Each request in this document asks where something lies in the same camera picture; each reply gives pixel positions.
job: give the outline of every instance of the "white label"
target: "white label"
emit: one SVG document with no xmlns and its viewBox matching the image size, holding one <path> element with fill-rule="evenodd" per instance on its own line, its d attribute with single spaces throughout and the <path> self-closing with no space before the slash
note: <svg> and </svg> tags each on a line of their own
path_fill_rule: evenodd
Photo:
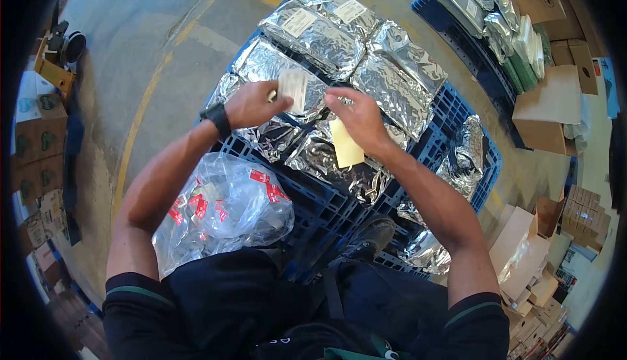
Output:
<svg viewBox="0 0 627 360">
<path fill-rule="evenodd" d="M 290 35 L 297 38 L 303 31 L 309 28 L 314 23 L 316 17 L 313 13 L 304 9 L 298 9 L 285 23 L 281 25 L 281 28 L 286 30 Z"/>
<path fill-rule="evenodd" d="M 366 7 L 356 0 L 348 0 L 335 9 L 335 14 L 346 24 L 355 20 L 366 11 Z"/>
<path fill-rule="evenodd" d="M 309 74 L 302 70 L 282 69 L 278 74 L 278 97 L 292 98 L 294 104 L 289 112 L 296 115 L 305 113 L 305 94 Z"/>
<path fill-rule="evenodd" d="M 468 0 L 468 5 L 466 5 L 466 11 L 472 15 L 473 19 L 476 17 L 476 4 L 473 0 Z"/>
</svg>

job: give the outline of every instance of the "open cardboard box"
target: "open cardboard box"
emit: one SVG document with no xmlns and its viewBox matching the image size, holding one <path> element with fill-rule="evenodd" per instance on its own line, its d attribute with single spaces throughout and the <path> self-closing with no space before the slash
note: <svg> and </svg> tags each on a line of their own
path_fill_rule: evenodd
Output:
<svg viewBox="0 0 627 360">
<path fill-rule="evenodd" d="M 527 249 L 515 267 L 509 267 L 508 277 L 500 283 L 500 289 L 511 299 L 518 299 L 549 252 L 551 243 L 538 234 L 536 216 L 512 205 L 506 205 L 497 220 L 499 236 L 490 248 L 490 260 L 497 276 L 510 265 L 510 260 L 522 241 L 527 237 Z"/>
<path fill-rule="evenodd" d="M 512 121 L 527 148 L 576 156 L 575 142 L 564 137 L 564 124 L 581 123 L 577 67 L 547 67 L 544 80 L 516 98 Z"/>
</svg>

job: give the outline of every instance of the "plastic bag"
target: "plastic bag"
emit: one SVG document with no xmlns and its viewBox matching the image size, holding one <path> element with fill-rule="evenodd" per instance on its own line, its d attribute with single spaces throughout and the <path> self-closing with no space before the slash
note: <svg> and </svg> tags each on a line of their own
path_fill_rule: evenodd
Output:
<svg viewBox="0 0 627 360">
<path fill-rule="evenodd" d="M 267 168 L 205 154 L 153 235 L 159 270 L 243 246 L 265 246 L 294 227 L 294 208 Z"/>
</svg>

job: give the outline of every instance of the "stack of boxes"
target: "stack of boxes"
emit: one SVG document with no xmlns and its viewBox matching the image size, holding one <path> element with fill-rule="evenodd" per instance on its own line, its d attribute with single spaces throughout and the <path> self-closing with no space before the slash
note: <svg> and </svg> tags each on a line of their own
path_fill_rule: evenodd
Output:
<svg viewBox="0 0 627 360">
<path fill-rule="evenodd" d="M 609 215 L 599 206 L 599 194 L 572 186 L 562 215 L 562 231 L 573 236 L 573 242 L 583 247 L 601 251 Z"/>
</svg>

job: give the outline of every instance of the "man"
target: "man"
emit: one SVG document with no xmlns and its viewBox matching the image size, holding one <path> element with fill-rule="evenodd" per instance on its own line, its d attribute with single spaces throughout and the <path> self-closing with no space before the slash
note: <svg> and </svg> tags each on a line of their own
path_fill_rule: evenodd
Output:
<svg viewBox="0 0 627 360">
<path fill-rule="evenodd" d="M 394 233 L 385 216 L 365 223 L 312 286 L 282 280 L 272 252 L 252 248 L 186 263 L 159 281 L 153 232 L 220 134 L 261 125 L 292 105 L 268 102 L 273 89 L 277 82 L 245 85 L 131 184 L 106 266 L 104 325 L 114 357 L 504 359 L 508 320 L 472 207 L 388 137 L 373 98 L 348 88 L 329 89 L 326 105 L 396 176 L 449 251 L 448 287 L 372 262 Z"/>
</svg>

